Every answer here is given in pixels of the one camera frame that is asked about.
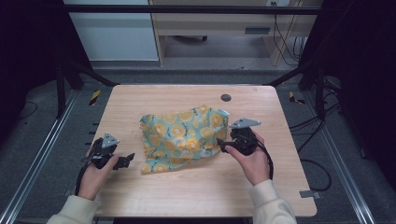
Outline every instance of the sleeve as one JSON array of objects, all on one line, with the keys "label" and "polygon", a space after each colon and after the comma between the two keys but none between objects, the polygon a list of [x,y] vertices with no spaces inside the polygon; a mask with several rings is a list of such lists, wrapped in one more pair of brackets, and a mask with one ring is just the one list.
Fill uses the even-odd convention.
[{"label": "sleeve", "polygon": [[254,224],[297,223],[290,205],[277,196],[272,180],[265,180],[249,191],[254,204]]},{"label": "sleeve", "polygon": [[60,223],[77,223],[85,224],[92,223],[93,216],[98,208],[99,204],[78,196],[69,196],[67,198],[64,207],[61,212],[57,215],[53,215],[48,223],[49,224],[60,224]]}]

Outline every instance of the gray floor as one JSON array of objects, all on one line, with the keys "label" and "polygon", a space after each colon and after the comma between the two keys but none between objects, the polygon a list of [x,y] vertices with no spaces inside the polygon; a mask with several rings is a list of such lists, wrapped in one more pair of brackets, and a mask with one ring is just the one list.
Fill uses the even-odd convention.
[{"label": "gray floor", "polygon": [[[199,38],[174,37],[169,39],[163,66],[157,63],[137,63],[132,70],[130,63],[125,63],[123,69],[115,69],[114,63],[99,62],[95,65],[98,73],[121,83],[175,84],[261,85],[293,68],[285,63],[272,66],[261,39],[256,36],[210,36],[206,42],[201,42]],[[84,75],[83,78],[86,82],[83,90],[67,91],[70,95],[77,94],[76,103],[20,208],[17,216],[20,223],[46,220],[57,213],[66,200],[64,191],[75,185],[81,165],[80,158],[88,149],[87,143],[93,139],[92,132],[95,132],[97,123],[100,122],[111,93],[111,88]],[[298,90],[299,78],[288,80],[276,88],[289,126],[315,116],[310,104],[299,105],[289,100],[290,91],[294,92],[297,99],[307,102],[314,96],[311,91]],[[101,90],[97,103],[94,106],[88,105],[96,90]],[[337,103],[333,95],[327,100],[327,107]],[[17,122],[12,135],[0,150],[1,211],[11,201],[55,121],[55,82],[31,90],[27,101],[37,105],[36,111],[34,104],[26,104],[21,117],[35,112]],[[293,139],[296,147],[309,137],[308,134],[299,133],[312,133],[317,126],[317,123],[313,123],[298,132],[292,132],[295,134]],[[374,161],[361,158],[353,133],[339,111],[327,116],[325,129],[316,134],[300,153],[302,159],[320,163],[331,175],[332,185],[321,192],[322,198],[316,200],[318,213],[314,217],[298,217],[298,222],[365,223],[359,220],[348,190],[345,190],[342,178],[332,162],[329,145],[324,140],[326,130],[346,162],[375,222],[396,223],[394,190]],[[317,166],[306,162],[303,162],[303,166],[311,187],[324,188],[327,185],[327,176]]]}]

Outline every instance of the person's left hand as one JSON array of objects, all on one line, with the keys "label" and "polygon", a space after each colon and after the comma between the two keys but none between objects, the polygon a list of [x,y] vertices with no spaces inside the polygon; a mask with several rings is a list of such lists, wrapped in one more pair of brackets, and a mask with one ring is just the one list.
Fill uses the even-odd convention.
[{"label": "person's left hand", "polygon": [[81,179],[78,197],[93,201],[96,194],[105,183],[108,173],[110,173],[114,165],[116,165],[118,159],[119,155],[114,154],[113,157],[108,160],[107,164],[100,170],[96,168],[95,165],[90,164]]}]

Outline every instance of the patterned cloth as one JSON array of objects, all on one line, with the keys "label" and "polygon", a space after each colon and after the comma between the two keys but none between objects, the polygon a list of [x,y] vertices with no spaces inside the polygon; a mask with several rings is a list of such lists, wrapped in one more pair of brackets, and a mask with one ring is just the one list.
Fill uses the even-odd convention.
[{"label": "patterned cloth", "polygon": [[140,120],[146,162],[142,174],[166,172],[220,151],[229,114],[201,105],[180,113],[148,114]]}]

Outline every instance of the wooden table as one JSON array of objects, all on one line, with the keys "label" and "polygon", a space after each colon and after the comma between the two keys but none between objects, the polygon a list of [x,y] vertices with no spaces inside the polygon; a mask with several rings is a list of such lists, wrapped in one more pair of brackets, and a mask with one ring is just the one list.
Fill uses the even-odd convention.
[{"label": "wooden table", "polygon": [[[232,100],[223,102],[222,94]],[[229,154],[187,165],[179,171],[141,175],[145,161],[139,120],[145,114],[185,111],[209,105],[228,111],[230,122],[260,120],[252,129],[264,139],[275,166],[274,184],[296,216],[317,212],[312,198],[299,191],[308,184],[276,90],[268,86],[120,85],[114,88],[98,127],[97,139],[109,132],[121,156],[135,153],[129,168],[111,172],[96,201],[98,217],[251,217],[251,184]]]}]

